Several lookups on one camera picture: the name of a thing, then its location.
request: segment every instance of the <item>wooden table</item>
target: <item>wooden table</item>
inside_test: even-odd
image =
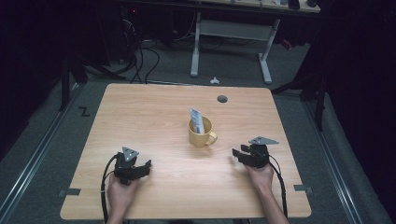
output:
[[[228,102],[218,102],[219,95]],[[190,144],[190,106],[212,120],[219,136],[214,145]],[[70,185],[81,192],[66,196],[61,217],[103,219],[102,174],[121,147],[140,152],[137,166],[152,160],[151,173],[141,179],[126,218],[264,217],[245,167],[232,155],[232,148],[240,149],[259,135],[279,142],[268,148],[285,180],[289,216],[308,217],[305,192],[293,187],[302,181],[269,90],[110,84]],[[281,205],[276,176],[273,191]]]

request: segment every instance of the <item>desk leg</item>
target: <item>desk leg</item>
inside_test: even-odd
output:
[[[271,29],[270,36],[267,41],[267,45],[264,50],[264,53],[259,54],[260,65],[262,66],[262,75],[264,77],[264,82],[266,84],[272,83],[271,74],[270,74],[270,71],[268,70],[267,57],[270,52],[271,46],[274,42],[274,38],[275,38],[277,27],[279,26],[279,23],[280,23],[280,20],[276,20],[274,22],[274,25]]]
[[[194,52],[192,53],[191,62],[191,73],[192,77],[198,77],[198,66],[199,66],[199,37],[201,33],[201,13],[197,13],[197,22],[195,25],[195,45]]]

